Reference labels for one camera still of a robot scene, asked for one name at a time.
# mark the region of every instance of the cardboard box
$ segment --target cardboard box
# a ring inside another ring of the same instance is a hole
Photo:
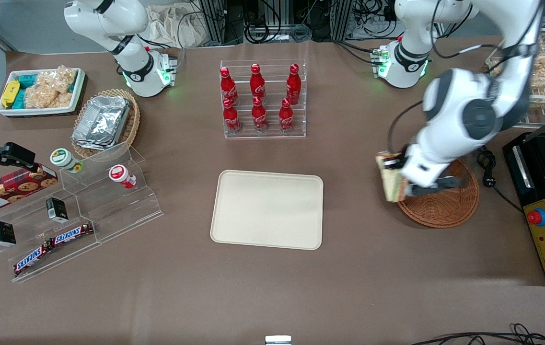
[[[58,182],[55,171],[38,165],[37,172],[19,169],[0,177],[0,208]]]
[[[2,245],[2,247],[12,247],[13,245],[16,245],[12,224],[8,224],[4,221],[0,221],[0,245]]]
[[[60,199],[49,198],[46,199],[46,211],[48,212],[48,218],[50,220],[57,221],[57,223],[66,223],[68,221],[68,212],[66,211],[66,203]]]

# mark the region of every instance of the white cloth bag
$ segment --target white cloth bag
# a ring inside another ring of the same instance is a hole
[[[187,48],[201,46],[209,42],[210,38],[204,26],[206,22],[202,13],[188,15],[181,22],[180,30],[178,28],[178,23],[183,15],[195,11],[198,11],[197,7],[189,2],[147,6],[149,17],[149,37],[147,39],[170,46],[179,46],[178,37],[180,35],[180,45]]]

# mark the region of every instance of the small black box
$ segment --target small black box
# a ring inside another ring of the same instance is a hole
[[[57,221],[57,223],[66,223],[68,221],[68,212],[66,211],[66,203],[60,199],[49,198],[46,200],[46,210],[48,218]]]
[[[16,245],[12,224],[0,221],[0,245],[2,245],[2,247],[12,247],[13,245]]]

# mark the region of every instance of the woven basket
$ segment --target woven basket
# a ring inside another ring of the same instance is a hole
[[[132,143],[134,142],[134,139],[136,139],[136,132],[138,131],[138,126],[140,125],[140,109],[138,108],[138,104],[136,103],[136,100],[134,100],[134,96],[132,96],[131,94],[129,94],[128,92],[124,90],[117,90],[114,88],[99,92],[95,96],[121,96],[131,102],[131,108],[128,113],[128,119],[125,121],[125,126],[123,126],[123,133],[121,133],[121,138],[119,139],[119,142],[126,141],[128,142],[128,144],[132,145]],[[77,117],[76,123],[74,124],[75,129],[79,125],[79,122],[82,118],[82,113],[84,113],[84,110],[86,109],[87,105],[89,105],[92,99],[93,97],[90,98],[87,101],[87,103],[85,103],[82,106],[81,111],[79,112],[79,116]],[[74,151],[80,157],[83,157],[84,159],[92,155],[95,155],[96,153],[99,153],[101,151],[101,150],[86,149],[84,147],[80,147],[75,142],[72,142],[72,147],[74,148]]]
[[[469,220],[479,203],[475,175],[461,159],[452,162],[448,170],[463,184],[458,188],[400,201],[398,206],[407,216],[417,223],[438,229],[457,227]]]

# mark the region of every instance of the acrylic bottle rack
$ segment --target acrylic bottle rack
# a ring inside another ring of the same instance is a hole
[[[253,116],[251,108],[253,107],[253,96],[249,80],[251,78],[251,65],[258,63],[261,75],[266,81],[266,118],[268,120],[268,130],[263,133],[255,131],[253,125]],[[287,94],[287,78],[290,75],[290,65],[296,63],[299,66],[298,75],[301,79],[301,91],[298,104],[292,105],[294,110],[294,130],[287,134],[281,134],[279,126],[279,109],[281,101]],[[229,133],[222,122],[226,139],[281,139],[281,138],[304,138],[307,135],[307,65],[305,59],[271,59],[271,60],[236,60],[221,61],[221,67],[227,67],[230,76],[236,83],[239,101],[235,105],[238,112],[241,130],[238,134]],[[221,114],[223,112],[223,94],[220,92]]]

